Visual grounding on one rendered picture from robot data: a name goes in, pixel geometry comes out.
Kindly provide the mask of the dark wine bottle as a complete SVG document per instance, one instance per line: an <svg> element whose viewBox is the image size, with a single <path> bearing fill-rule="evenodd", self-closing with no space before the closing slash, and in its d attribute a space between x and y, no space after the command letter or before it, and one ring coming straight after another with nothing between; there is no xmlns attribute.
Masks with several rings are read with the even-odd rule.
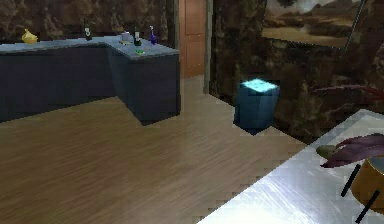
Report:
<svg viewBox="0 0 384 224"><path fill-rule="evenodd" d="M135 46L141 46L141 38L140 38L140 32L138 30L137 25L134 25L134 45Z"/></svg>
<svg viewBox="0 0 384 224"><path fill-rule="evenodd" d="M92 40L92 34L91 34L91 30L90 30L90 26L89 26L89 23L86 19L83 19L83 25L84 25L84 34L85 34L85 38L87 41L90 41Z"/></svg>

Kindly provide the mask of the dark blue kitchen counter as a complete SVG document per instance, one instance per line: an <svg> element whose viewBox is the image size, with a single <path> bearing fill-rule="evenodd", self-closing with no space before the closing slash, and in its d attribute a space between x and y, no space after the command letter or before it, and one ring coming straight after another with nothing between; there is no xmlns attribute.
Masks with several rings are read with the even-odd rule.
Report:
<svg viewBox="0 0 384 224"><path fill-rule="evenodd" d="M179 115L179 51L118 36L0 44L0 122L113 96L144 126Z"/></svg>

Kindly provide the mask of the blue bin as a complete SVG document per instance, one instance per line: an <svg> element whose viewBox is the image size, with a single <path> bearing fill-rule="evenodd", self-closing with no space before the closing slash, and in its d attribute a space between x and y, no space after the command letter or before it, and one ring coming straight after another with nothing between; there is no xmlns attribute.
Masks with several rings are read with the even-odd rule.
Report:
<svg viewBox="0 0 384 224"><path fill-rule="evenodd" d="M235 100L233 123L251 135L273 124L280 87L262 79L241 82Z"/></svg>

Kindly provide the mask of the yellow vessel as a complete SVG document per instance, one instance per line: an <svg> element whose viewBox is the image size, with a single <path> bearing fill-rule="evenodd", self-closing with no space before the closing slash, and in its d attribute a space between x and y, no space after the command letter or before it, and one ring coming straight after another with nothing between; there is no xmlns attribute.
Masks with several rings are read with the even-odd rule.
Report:
<svg viewBox="0 0 384 224"><path fill-rule="evenodd" d="M27 44L35 44L38 40L38 37L26 29L25 33L22 35L22 40Z"/></svg>

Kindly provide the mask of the brown room door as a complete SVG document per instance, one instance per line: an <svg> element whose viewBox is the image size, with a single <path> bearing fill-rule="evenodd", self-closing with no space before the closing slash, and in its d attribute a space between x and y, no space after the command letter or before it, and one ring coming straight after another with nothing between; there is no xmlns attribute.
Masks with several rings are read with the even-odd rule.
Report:
<svg viewBox="0 0 384 224"><path fill-rule="evenodd" d="M180 63L183 76L204 73L206 0L179 0Z"/></svg>

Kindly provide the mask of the silver table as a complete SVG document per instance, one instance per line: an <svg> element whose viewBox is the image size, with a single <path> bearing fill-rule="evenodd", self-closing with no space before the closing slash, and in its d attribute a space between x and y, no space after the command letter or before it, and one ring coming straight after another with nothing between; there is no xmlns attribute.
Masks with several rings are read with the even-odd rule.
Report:
<svg viewBox="0 0 384 224"><path fill-rule="evenodd" d="M363 205L342 189L355 165L324 169L321 145L384 134L384 115L361 109L197 224L357 224ZM368 211L359 224L384 224Z"/></svg>

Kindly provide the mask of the framed landscape picture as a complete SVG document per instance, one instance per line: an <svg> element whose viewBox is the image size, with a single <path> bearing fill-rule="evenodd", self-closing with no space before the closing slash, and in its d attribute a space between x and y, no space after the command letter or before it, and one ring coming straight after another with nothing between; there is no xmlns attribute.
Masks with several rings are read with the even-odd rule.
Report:
<svg viewBox="0 0 384 224"><path fill-rule="evenodd" d="M261 36L344 49L365 0L267 0Z"/></svg>

